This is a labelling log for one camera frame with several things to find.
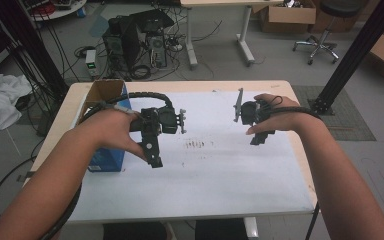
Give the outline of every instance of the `gray carpet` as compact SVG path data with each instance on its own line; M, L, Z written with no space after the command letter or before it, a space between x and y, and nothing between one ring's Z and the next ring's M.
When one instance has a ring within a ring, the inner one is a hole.
M310 107L308 100L314 100L322 92L323 86L292 86L300 104ZM339 141L376 141L372 131L354 106L345 90L342 90L332 104L332 115L321 118L331 134Z

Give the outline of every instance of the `office chair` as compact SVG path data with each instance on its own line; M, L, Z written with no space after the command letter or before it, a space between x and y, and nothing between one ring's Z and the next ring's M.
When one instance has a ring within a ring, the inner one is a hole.
M314 51L311 53L307 62L308 65L313 64L313 57L320 49L323 49L332 55L332 63L336 63L339 60L339 56L333 51L333 49L337 46L337 44L326 43L325 40L331 32L336 18L353 17L360 11L361 8L362 4L360 0L322 0L320 2L320 10L332 16L332 20L330 21L327 28L323 31L320 39L317 39L315 36L311 35L305 41L295 42L294 48L292 50L295 51L298 45L314 46L316 49L314 49Z

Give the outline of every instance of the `forearm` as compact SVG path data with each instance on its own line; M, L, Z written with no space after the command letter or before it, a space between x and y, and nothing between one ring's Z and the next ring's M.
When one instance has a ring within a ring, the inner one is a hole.
M60 218L97 148L81 129L63 135L0 218L0 239L38 239Z
M384 214L369 187L323 122L304 118L297 133L331 238L384 239Z

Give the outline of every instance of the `blue box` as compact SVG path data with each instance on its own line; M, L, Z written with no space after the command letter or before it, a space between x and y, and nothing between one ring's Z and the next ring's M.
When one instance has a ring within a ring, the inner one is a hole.
M83 112L88 107L94 106L99 101L107 101L120 94L127 94L127 88L122 80L98 80L92 84L86 96ZM131 108L130 101L123 100L117 103L120 106ZM120 172L123 164L124 150L100 148L96 150L90 160L90 172Z

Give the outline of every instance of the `metal table leg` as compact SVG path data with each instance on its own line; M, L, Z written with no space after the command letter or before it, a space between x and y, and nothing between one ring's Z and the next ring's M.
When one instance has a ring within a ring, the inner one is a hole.
M245 42L245 36L246 36L246 32L248 30L249 17L251 15L251 7L252 6L246 6L245 14L244 14L244 22L242 25L242 32L241 32L241 34L236 34L236 37L238 38L239 46L241 47L242 51L245 54L248 67L251 66L252 63L255 62L254 56L252 55L251 50L249 50L249 47Z
M187 12L186 12L186 21L187 21L187 25L186 25L186 50L188 51L188 57L189 57L189 64L190 64L190 68L191 70L196 68L196 66L198 66L198 61L196 60L196 55L195 55L195 50L193 49L193 45L192 45L192 23L191 23L191 19L190 19L190 16L191 16L191 11L192 11L192 8L188 8L187 9Z

